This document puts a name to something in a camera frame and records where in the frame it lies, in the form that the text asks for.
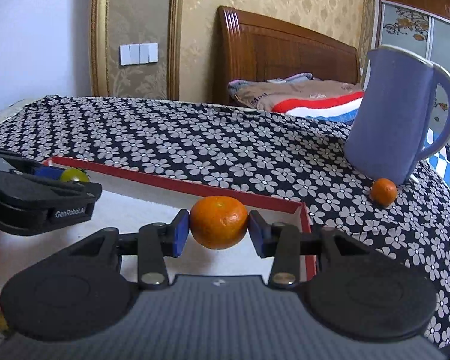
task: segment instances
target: wooden headboard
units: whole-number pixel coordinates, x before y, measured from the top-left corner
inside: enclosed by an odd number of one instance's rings
[[[310,72],[322,80],[356,84],[359,54],[345,43],[272,17],[219,7],[221,43],[214,72],[213,102],[229,104],[227,84],[264,81]]]

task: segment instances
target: orange fruit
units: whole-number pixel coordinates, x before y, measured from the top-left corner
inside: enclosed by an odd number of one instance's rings
[[[392,204],[397,196],[397,186],[387,178],[380,178],[375,181],[370,190],[371,199],[384,207]]]
[[[209,196],[190,210],[193,238],[208,249],[227,249],[238,244],[247,232],[248,213],[237,199]]]

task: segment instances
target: gray ribbed surface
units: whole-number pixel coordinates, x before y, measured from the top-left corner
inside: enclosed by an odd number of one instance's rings
[[[219,279],[226,283],[214,285]],[[318,324],[289,292],[259,276],[179,276],[143,292],[118,324],[93,337],[45,343],[16,334],[0,360],[444,360],[422,337],[359,343]]]

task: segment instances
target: white wall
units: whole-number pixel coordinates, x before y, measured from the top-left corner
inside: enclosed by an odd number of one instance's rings
[[[91,95],[89,20],[90,0],[0,0],[0,110]]]

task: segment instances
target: brown blanket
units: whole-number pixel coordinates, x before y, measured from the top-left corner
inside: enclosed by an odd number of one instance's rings
[[[245,107],[272,111],[277,104],[288,99],[334,99],[361,90],[360,84],[331,80],[309,80],[293,84],[257,82],[239,89],[235,97]]]

